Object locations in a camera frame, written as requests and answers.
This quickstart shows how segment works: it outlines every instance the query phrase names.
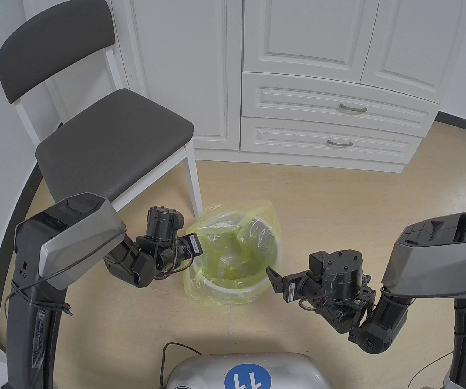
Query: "trash bag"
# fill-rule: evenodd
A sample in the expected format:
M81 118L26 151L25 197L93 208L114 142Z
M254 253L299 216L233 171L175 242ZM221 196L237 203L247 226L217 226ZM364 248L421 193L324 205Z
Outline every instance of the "trash bag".
M271 203L206 209L186 233L197 233L203 254L184 271L187 295L208 306L255 301L268 288L268 266L281 262L281 228Z

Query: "blue circle logo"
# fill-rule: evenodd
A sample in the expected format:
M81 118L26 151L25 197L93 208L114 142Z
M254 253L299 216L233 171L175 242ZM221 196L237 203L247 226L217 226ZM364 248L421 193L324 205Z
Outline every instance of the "blue circle logo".
M226 389L269 389L271 376L262 366L238 365L226 375L224 387Z

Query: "black baseboard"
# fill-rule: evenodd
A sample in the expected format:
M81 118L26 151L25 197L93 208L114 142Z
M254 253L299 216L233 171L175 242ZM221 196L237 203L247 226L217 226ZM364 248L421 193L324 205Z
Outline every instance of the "black baseboard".
M450 126L457 126L466 130L466 119L456 117L449 113L443 113L442 111L439 111L435 121L443 122L444 124L449 124Z
M6 276L8 275L9 263L12 260L15 227L26 217L31 201L35 197L35 193L39 188L41 181L42 173L39 170L39 166L35 165L35 168L32 170L28 181L24 186L24 190L17 200L12 217L10 217L9 224L4 232L3 241L1 242L0 247L0 310L1 302L3 300L4 283L6 282ZM6 347L2 347L0 344L0 348L6 352Z

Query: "chair backrest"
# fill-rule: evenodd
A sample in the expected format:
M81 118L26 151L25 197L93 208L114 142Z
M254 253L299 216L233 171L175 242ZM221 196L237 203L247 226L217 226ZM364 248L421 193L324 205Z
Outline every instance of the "chair backrest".
M0 80L14 103L69 65L115 42L105 0L70 0L25 22L0 49Z

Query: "chair seat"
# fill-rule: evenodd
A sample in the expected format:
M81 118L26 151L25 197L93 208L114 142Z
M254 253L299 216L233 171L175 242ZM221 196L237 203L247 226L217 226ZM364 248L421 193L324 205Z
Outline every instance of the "chair seat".
M37 146L55 202L91 192L112 202L191 140L194 126L128 89L83 110Z

